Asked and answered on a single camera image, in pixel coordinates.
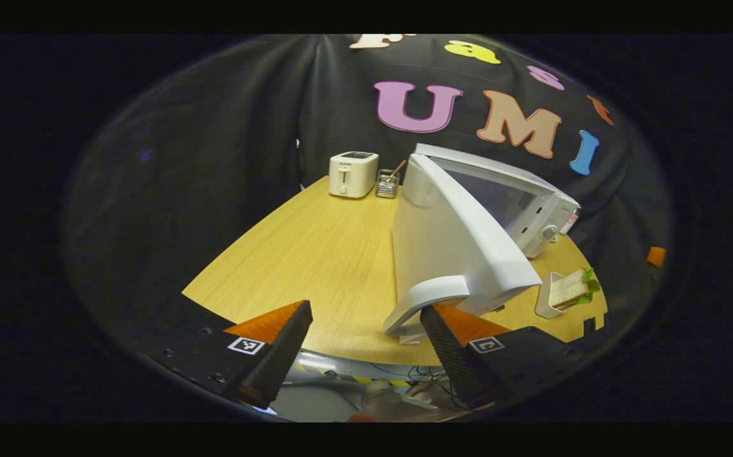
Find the metal utensil cup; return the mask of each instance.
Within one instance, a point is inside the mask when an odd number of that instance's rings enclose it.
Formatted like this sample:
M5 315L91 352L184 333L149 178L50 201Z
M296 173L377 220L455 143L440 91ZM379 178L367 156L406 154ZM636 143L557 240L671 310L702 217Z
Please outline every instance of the metal utensil cup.
M400 180L400 174L395 173L395 170L379 170L378 171L378 185L376 186L375 195L378 197L384 197L384 199L394 199L397 196L397 185Z

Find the sandwich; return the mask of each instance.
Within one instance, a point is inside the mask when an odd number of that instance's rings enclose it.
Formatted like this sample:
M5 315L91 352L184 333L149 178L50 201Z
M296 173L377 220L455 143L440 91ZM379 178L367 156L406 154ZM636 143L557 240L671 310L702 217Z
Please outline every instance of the sandwich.
M550 289L550 306L557 310L589 303L592 295L600 290L600 283L592 279L594 268L579 269L570 275L552 283Z

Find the toaster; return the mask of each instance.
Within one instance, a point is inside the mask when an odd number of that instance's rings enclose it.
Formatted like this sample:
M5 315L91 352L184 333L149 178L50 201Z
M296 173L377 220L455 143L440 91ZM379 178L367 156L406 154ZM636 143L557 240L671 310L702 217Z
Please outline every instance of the toaster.
M329 159L329 193L360 199L374 187L378 176L378 155L349 151Z

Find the microwave knob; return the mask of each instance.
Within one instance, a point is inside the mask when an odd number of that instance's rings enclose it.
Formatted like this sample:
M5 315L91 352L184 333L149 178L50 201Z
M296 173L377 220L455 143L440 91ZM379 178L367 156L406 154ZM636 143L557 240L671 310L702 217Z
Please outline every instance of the microwave knob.
M544 227L544 231L541 232L541 237L544 237L545 240L549 240L552 237L557 234L558 228L554 225L547 225Z

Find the wooden table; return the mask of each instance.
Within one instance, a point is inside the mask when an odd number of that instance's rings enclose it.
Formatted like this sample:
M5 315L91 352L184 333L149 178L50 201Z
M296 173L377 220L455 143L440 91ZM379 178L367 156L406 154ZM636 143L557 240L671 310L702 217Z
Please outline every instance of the wooden table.
M363 199L328 193L318 180L262 219L216 257L183 293L235 322L301 299L311 301L313 324L303 348L376 364L439 365L430 341L398 344L383 334L383 319L397 303L392 235L397 199L372 190ZM559 236L532 267L541 277L590 267L569 237ZM604 325L606 299L544 319L535 314L539 286L482 317L508 329L534 325L563 341L583 336L583 321Z

